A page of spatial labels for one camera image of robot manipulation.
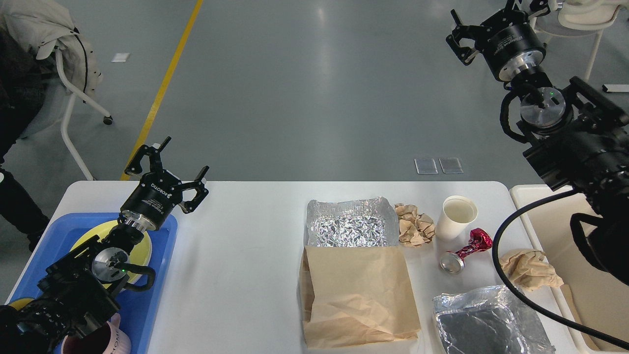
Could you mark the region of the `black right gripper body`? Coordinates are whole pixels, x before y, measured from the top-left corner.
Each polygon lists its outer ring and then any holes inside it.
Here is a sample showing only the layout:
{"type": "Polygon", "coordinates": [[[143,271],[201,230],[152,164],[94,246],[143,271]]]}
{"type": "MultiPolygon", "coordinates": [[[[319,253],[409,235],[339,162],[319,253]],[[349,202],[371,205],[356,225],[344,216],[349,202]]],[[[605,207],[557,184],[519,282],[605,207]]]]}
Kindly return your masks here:
{"type": "Polygon", "coordinates": [[[520,72],[541,65],[546,50],[530,23],[482,24],[476,39],[481,52],[497,81],[510,82],[520,72]]]}

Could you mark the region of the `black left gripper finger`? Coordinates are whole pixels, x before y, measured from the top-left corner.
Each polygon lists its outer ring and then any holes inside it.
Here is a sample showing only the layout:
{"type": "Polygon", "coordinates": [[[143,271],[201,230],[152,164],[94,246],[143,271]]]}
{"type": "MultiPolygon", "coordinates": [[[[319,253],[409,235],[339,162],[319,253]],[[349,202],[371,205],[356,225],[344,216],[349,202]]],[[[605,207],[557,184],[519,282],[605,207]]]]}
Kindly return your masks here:
{"type": "Polygon", "coordinates": [[[142,160],[144,157],[149,159],[149,171],[142,175],[142,178],[158,178],[164,176],[172,176],[170,171],[164,169],[161,161],[161,152],[166,148],[167,144],[171,141],[171,136],[167,136],[161,144],[153,144],[148,146],[143,144],[140,146],[135,154],[132,155],[132,159],[124,168],[124,175],[137,176],[143,173],[142,160]]]}
{"type": "Polygon", "coordinates": [[[187,183],[178,183],[172,188],[172,197],[177,202],[184,214],[195,211],[203,200],[209,195],[209,190],[204,182],[205,175],[209,171],[209,166],[203,166],[197,177],[187,183]],[[184,191],[195,190],[196,194],[191,200],[183,200],[184,191]]]}

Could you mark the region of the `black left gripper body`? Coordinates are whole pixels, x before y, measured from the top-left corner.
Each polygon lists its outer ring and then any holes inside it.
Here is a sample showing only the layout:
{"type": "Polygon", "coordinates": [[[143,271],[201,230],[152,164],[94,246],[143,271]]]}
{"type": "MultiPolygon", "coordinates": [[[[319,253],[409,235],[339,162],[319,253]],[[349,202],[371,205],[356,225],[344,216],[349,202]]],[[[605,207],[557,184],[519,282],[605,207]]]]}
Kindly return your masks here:
{"type": "Polygon", "coordinates": [[[167,170],[144,174],[139,185],[120,208],[125,219],[146,219],[148,230],[159,230],[183,197],[175,190],[182,181],[167,170]]]}

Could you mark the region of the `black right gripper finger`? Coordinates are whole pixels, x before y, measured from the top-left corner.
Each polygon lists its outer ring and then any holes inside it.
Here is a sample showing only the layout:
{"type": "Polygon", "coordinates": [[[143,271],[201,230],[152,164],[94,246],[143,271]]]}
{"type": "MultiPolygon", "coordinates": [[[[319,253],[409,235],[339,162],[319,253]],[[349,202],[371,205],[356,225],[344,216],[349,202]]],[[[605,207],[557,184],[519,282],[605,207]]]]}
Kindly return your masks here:
{"type": "Polygon", "coordinates": [[[483,51],[483,42],[487,38],[487,27],[483,25],[464,25],[455,9],[450,11],[455,23],[451,33],[446,37],[446,43],[458,60],[468,66],[474,58],[483,51]],[[462,46],[462,40],[471,40],[471,46],[462,46]]]}
{"type": "Polygon", "coordinates": [[[529,25],[535,25],[538,17],[553,12],[550,0],[507,0],[505,10],[523,11],[528,16],[529,25]]]}

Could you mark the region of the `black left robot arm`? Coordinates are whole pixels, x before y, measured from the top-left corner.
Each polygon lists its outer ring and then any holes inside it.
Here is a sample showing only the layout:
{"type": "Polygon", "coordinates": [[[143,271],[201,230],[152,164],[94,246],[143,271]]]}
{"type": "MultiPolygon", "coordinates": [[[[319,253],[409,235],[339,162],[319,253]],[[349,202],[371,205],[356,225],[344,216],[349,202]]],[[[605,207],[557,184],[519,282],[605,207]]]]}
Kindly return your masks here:
{"type": "Polygon", "coordinates": [[[49,354],[65,336],[83,339],[103,327],[121,309],[120,292],[151,290],[156,271],[133,264],[133,249],[144,233],[159,230],[175,207],[191,213],[209,194],[204,182],[209,166],[188,182],[164,168],[160,155],[170,140],[135,152],[124,172],[141,179],[104,238],[90,236],[47,267],[37,284],[40,296],[20,309],[1,307],[1,347],[7,353],[49,354]]]}

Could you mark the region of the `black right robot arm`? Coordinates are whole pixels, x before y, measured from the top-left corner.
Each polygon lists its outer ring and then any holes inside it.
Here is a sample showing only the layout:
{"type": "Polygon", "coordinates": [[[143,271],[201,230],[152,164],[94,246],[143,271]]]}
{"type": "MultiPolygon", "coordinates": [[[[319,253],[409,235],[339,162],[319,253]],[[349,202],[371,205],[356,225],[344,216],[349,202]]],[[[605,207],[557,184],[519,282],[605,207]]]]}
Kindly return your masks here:
{"type": "Polygon", "coordinates": [[[532,19],[550,12],[546,1],[523,6],[508,0],[479,25],[465,25],[456,10],[446,42],[463,65],[480,54],[494,78],[503,83],[499,123],[521,144],[526,161],[557,193],[519,208],[497,229],[492,261],[506,287],[528,307],[566,327],[627,349],[626,341],[578,324],[529,300],[502,270],[498,247],[504,231],[524,213],[575,194],[584,195],[594,215],[575,213],[569,220],[573,241],[588,263],[628,283],[628,125],[627,113],[613,101],[573,76],[569,85],[553,85],[542,68],[546,48],[532,19]]]}

